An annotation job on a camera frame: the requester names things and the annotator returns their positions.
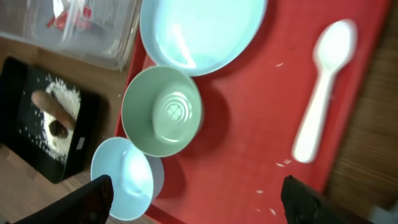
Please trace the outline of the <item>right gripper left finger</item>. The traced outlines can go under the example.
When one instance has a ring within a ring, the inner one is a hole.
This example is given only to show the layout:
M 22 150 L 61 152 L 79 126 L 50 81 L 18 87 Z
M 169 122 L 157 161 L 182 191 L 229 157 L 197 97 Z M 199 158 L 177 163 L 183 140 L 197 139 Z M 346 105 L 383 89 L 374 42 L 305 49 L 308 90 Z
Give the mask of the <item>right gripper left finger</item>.
M 110 176 L 101 175 L 16 224 L 106 223 L 113 198 Z

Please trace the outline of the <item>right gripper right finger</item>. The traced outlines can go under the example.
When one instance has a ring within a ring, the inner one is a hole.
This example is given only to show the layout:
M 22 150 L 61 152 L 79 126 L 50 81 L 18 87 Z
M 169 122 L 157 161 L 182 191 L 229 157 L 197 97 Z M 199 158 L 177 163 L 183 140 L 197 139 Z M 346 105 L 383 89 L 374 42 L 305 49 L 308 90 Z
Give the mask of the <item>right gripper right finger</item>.
M 292 175 L 284 178 L 280 198 L 288 224 L 371 224 Z

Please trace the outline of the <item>light blue small bowl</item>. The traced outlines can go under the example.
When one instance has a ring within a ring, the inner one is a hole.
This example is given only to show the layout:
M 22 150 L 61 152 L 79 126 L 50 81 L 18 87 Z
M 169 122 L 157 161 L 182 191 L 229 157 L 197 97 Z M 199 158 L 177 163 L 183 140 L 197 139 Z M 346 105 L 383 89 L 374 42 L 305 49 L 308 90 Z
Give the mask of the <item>light blue small bowl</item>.
M 108 175 L 114 198 L 110 215 L 121 221 L 143 216 L 164 185 L 161 159 L 141 152 L 130 140 L 113 137 L 103 141 L 91 161 L 91 179 Z

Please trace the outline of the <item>brown food scrap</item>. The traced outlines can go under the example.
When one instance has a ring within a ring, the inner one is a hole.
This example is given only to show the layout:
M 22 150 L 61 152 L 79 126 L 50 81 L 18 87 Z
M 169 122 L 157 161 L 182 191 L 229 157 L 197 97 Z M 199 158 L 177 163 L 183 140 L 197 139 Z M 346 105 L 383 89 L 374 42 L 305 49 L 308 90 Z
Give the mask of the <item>brown food scrap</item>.
M 49 131 L 53 137 L 61 139 L 68 137 L 68 129 L 57 120 L 54 120 L 49 124 Z

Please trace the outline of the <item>white rice pile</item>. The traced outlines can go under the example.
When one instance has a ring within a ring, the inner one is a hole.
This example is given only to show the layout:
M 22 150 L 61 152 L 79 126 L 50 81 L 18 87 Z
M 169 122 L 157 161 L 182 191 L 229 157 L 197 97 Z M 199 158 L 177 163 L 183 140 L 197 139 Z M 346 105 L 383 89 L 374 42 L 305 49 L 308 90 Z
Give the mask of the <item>white rice pile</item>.
M 50 125 L 56 119 L 33 104 L 31 94 L 36 90 L 49 93 L 73 119 L 77 119 L 79 114 L 80 91 L 66 81 L 50 75 L 31 75 L 22 89 L 17 114 L 17 132 L 47 153 L 52 159 L 64 164 L 67 160 L 74 131 L 66 129 L 56 135 L 51 133 Z

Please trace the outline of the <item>orange carrot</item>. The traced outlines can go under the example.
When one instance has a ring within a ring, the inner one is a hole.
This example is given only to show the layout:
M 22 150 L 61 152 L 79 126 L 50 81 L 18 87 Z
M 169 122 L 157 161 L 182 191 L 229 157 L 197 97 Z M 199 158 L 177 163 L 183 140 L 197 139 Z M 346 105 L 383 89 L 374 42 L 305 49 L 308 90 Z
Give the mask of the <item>orange carrot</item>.
M 76 121 L 50 93 L 36 90 L 32 93 L 31 100 L 36 107 L 53 116 L 65 128 L 75 129 Z

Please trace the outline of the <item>green ceramic bowl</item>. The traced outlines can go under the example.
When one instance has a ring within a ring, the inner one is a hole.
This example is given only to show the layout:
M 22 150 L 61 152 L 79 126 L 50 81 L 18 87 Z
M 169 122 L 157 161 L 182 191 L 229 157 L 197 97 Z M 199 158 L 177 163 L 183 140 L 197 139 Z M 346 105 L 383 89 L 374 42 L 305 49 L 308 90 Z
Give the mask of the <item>green ceramic bowl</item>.
M 149 67 L 128 85 L 121 106 L 127 138 L 144 154 L 169 157 L 197 135 L 203 103 L 192 78 L 167 66 Z

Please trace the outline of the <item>red snack wrapper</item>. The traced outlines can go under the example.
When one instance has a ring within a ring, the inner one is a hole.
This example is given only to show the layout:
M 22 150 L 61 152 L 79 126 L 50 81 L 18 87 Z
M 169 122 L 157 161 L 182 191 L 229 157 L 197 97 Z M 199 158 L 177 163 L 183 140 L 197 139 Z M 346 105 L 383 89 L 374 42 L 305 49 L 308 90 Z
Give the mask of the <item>red snack wrapper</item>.
M 90 29 L 92 24 L 92 22 L 90 21 L 91 14 L 92 10 L 88 6 L 84 6 L 83 9 L 77 10 L 76 15 L 72 17 L 73 27 L 80 30 Z M 63 15 L 58 19 L 54 18 L 53 16 L 53 18 L 51 18 L 51 20 L 49 20 L 46 24 L 46 28 L 57 29 L 63 32 L 67 26 L 69 15 L 70 13 Z

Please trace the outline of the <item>light blue round plate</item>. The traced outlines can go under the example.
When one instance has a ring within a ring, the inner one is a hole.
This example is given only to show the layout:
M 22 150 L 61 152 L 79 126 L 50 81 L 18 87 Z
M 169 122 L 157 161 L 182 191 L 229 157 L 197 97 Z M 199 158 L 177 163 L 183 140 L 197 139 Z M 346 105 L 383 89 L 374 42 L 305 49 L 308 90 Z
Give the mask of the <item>light blue round plate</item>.
M 241 54 L 257 34 L 267 0 L 144 0 L 143 46 L 157 65 L 198 77 Z

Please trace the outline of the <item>white tissue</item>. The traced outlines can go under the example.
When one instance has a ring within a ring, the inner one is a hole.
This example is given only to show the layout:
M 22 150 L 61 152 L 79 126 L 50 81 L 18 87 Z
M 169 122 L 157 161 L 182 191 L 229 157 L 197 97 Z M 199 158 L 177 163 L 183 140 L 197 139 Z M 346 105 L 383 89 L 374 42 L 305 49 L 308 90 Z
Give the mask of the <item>white tissue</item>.
M 75 11 L 75 0 L 53 0 L 54 18 L 69 14 Z

